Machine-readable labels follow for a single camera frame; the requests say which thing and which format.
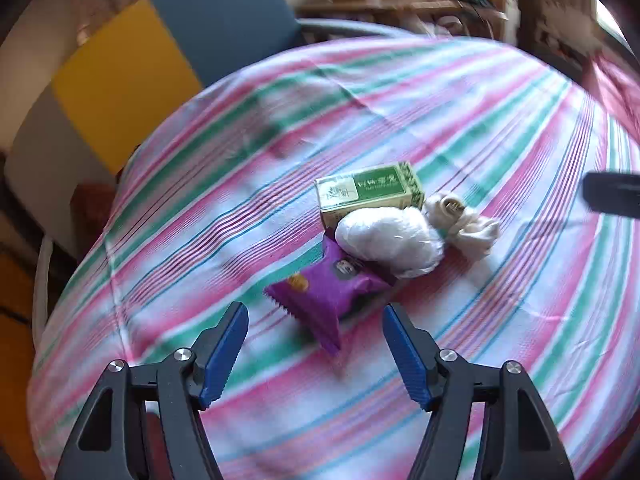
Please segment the cream rolled sock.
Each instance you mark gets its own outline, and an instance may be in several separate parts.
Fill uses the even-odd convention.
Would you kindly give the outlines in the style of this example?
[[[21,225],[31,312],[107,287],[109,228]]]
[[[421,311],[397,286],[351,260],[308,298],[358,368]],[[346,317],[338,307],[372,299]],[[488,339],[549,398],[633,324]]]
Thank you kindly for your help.
[[[500,236],[500,220],[483,216],[450,192],[427,198],[423,212],[428,223],[444,234],[444,240],[471,261],[487,257]]]

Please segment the white plastic-wrapped bundle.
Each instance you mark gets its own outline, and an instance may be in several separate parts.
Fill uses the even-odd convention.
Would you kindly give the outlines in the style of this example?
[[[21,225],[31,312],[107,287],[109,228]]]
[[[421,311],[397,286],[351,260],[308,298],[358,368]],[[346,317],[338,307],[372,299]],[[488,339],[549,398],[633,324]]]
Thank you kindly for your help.
[[[356,209],[337,223],[334,237],[344,252],[403,280],[431,273],[444,255],[444,242],[414,207]]]

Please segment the wooden desk with clutter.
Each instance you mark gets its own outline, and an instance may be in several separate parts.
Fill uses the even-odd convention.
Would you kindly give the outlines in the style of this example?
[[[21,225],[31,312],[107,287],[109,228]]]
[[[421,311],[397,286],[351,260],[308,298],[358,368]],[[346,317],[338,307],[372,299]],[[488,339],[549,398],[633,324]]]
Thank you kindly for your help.
[[[303,18],[368,16],[378,24],[424,32],[453,16],[462,35],[510,44],[577,82],[597,60],[638,70],[639,62],[599,0],[322,0],[299,6]]]

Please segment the green medicine box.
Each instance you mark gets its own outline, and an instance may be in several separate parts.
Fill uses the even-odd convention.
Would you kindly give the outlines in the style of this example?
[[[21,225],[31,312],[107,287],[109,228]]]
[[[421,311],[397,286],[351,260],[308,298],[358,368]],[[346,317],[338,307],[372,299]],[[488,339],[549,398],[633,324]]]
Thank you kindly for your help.
[[[334,229],[346,214],[360,208],[423,206],[425,195],[410,162],[394,162],[314,181],[320,218]]]

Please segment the brown plush pillow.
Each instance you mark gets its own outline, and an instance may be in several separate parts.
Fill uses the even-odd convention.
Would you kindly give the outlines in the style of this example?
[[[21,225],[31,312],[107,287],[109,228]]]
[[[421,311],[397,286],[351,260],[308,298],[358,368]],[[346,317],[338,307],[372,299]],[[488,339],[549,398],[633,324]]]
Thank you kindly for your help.
[[[78,252],[86,254],[101,235],[116,196],[114,185],[81,183],[70,199],[70,215]]]

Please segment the striped bed sheet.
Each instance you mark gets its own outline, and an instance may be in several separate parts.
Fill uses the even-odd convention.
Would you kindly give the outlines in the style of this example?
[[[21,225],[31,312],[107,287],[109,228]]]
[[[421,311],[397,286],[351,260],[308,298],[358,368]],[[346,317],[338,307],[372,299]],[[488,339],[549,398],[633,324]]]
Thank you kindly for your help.
[[[568,474],[639,439],[639,137],[495,41],[358,38],[213,84],[134,151],[28,387],[47,477],[109,366],[242,348],[201,422],[228,479],[403,479],[447,366],[530,380]]]

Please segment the tricolour padded headboard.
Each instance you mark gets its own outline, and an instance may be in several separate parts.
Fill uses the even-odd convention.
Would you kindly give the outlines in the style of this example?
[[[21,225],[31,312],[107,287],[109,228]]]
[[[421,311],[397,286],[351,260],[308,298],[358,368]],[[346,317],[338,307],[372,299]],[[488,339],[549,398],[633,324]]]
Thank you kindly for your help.
[[[78,184],[111,183],[175,110],[237,70],[302,44],[286,0],[139,0],[54,74],[3,171],[17,200],[69,255]]]

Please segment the white metal bed rail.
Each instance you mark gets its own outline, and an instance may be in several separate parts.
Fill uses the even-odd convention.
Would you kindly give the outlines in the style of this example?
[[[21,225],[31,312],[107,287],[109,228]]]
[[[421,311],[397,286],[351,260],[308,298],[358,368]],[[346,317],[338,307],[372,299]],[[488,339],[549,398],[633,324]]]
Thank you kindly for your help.
[[[53,240],[42,238],[32,294],[32,342],[38,349],[49,319],[49,271],[53,252]]]

